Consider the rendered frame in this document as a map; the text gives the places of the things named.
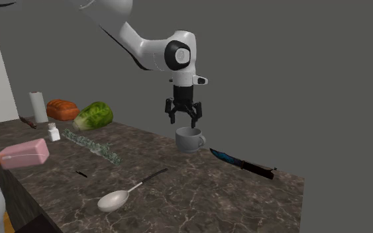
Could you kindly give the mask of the white paper towel roll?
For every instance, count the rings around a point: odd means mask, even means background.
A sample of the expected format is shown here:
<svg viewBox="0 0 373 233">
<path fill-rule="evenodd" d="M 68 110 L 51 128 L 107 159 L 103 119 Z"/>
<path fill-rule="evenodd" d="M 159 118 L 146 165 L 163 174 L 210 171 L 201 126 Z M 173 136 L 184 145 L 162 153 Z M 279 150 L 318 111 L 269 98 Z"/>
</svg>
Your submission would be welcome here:
<svg viewBox="0 0 373 233">
<path fill-rule="evenodd" d="M 37 123 L 48 122 L 48 116 L 46 114 L 46 105 L 44 103 L 42 93 L 38 91 L 30 92 L 29 97 L 35 121 Z"/>
</svg>

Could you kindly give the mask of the white salt shaker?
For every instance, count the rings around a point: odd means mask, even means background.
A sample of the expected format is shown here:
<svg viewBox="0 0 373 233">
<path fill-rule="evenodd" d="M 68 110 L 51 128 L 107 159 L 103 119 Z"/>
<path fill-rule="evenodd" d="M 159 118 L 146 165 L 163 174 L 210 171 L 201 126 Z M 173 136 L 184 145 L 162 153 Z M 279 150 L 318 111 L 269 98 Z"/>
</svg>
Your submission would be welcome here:
<svg viewBox="0 0 373 233">
<path fill-rule="evenodd" d="M 60 140 L 60 132 L 54 122 L 48 123 L 48 135 L 51 142 Z"/>
</svg>

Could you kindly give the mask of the green herb sprig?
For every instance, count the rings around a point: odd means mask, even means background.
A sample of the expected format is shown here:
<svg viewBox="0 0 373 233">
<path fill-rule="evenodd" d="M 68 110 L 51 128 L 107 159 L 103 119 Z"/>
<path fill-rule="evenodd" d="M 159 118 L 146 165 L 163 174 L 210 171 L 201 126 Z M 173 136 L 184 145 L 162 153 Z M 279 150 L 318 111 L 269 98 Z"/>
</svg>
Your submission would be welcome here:
<svg viewBox="0 0 373 233">
<path fill-rule="evenodd" d="M 102 144 L 95 142 L 94 140 L 91 140 L 85 136 L 77 135 L 68 128 L 64 129 L 61 135 L 66 137 L 68 140 L 76 143 L 77 145 L 87 148 L 90 152 L 105 158 L 112 164 L 120 165 L 123 161 L 118 154 L 111 151 L 111 143 Z"/>
</svg>

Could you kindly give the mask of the grey mug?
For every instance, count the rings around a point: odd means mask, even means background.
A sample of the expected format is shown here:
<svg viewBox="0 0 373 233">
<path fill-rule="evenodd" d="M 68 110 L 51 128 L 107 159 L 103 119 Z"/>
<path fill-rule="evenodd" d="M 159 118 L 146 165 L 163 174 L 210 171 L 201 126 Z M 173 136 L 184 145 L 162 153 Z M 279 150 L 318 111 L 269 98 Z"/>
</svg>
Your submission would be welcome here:
<svg viewBox="0 0 373 233">
<path fill-rule="evenodd" d="M 206 138 L 198 128 L 182 127 L 176 130 L 176 146 L 180 152 L 192 154 L 206 144 Z"/>
</svg>

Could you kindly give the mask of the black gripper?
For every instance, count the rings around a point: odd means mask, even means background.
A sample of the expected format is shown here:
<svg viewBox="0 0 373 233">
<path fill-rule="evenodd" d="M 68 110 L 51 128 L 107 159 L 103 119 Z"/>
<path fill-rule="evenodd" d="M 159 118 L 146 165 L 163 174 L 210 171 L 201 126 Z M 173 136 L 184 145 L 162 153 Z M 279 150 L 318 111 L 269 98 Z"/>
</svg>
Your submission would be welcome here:
<svg viewBox="0 0 373 233">
<path fill-rule="evenodd" d="M 174 86 L 174 98 L 166 99 L 165 113 L 170 117 L 170 123 L 176 122 L 176 111 L 187 113 L 191 117 L 191 128 L 195 128 L 196 122 L 202 117 L 201 102 L 193 102 L 193 86 Z"/>
</svg>

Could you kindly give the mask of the blue bladed black knife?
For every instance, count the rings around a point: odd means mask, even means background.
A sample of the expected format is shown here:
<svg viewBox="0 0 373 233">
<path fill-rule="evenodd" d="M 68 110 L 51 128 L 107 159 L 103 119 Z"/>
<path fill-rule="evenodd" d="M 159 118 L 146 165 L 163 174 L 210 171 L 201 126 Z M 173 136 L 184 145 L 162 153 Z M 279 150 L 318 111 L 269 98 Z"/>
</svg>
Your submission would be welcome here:
<svg viewBox="0 0 373 233">
<path fill-rule="evenodd" d="M 263 177 L 271 179 L 271 180 L 273 180 L 273 178 L 274 178 L 273 171 L 275 171 L 276 168 L 266 169 L 266 168 L 260 167 L 258 165 L 254 165 L 253 163 L 249 163 L 249 162 L 246 162 L 244 160 L 234 158 L 234 157 L 232 157 L 232 156 L 230 156 L 230 155 L 228 155 L 224 152 L 220 152 L 220 151 L 214 150 L 212 148 L 210 148 L 209 150 L 219 160 L 222 160 L 222 161 L 224 161 L 226 163 L 229 163 L 231 165 L 234 165 L 234 166 L 236 166 L 240 169 L 245 169 L 247 171 L 250 171 L 252 173 L 255 173 L 257 175 L 263 176 Z"/>
</svg>

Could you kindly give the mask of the green lettuce head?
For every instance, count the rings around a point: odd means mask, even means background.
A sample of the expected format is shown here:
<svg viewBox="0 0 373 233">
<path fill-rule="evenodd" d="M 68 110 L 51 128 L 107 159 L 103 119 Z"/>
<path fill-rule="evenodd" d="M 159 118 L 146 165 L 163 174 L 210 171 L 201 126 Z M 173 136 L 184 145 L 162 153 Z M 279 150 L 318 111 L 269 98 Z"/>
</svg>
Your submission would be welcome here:
<svg viewBox="0 0 373 233">
<path fill-rule="evenodd" d="M 113 121 L 113 111 L 104 102 L 97 101 L 83 110 L 73 120 L 72 126 L 77 131 L 103 128 Z"/>
</svg>

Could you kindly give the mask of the brown bread loaf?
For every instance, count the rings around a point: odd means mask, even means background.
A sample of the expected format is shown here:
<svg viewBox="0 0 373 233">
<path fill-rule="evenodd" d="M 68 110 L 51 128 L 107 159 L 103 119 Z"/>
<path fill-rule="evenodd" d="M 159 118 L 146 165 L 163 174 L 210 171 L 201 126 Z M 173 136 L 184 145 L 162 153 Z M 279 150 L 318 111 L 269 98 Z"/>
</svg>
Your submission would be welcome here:
<svg viewBox="0 0 373 233">
<path fill-rule="evenodd" d="M 61 121 L 74 120 L 79 113 L 75 103 L 61 99 L 51 100 L 46 107 L 48 117 Z"/>
</svg>

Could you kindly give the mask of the dark brown knife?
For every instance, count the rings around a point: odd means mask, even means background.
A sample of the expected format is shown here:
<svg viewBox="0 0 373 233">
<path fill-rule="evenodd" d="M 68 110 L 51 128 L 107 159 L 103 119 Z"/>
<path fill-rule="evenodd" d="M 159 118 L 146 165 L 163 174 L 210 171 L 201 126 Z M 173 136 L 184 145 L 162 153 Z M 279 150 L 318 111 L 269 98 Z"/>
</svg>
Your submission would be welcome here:
<svg viewBox="0 0 373 233">
<path fill-rule="evenodd" d="M 28 120 L 28 119 L 26 119 L 26 118 L 24 118 L 22 116 L 19 116 L 19 119 L 21 120 L 21 122 L 29 125 L 31 128 L 36 129 L 36 124 L 33 123 L 33 122 L 31 122 L 30 120 Z"/>
</svg>

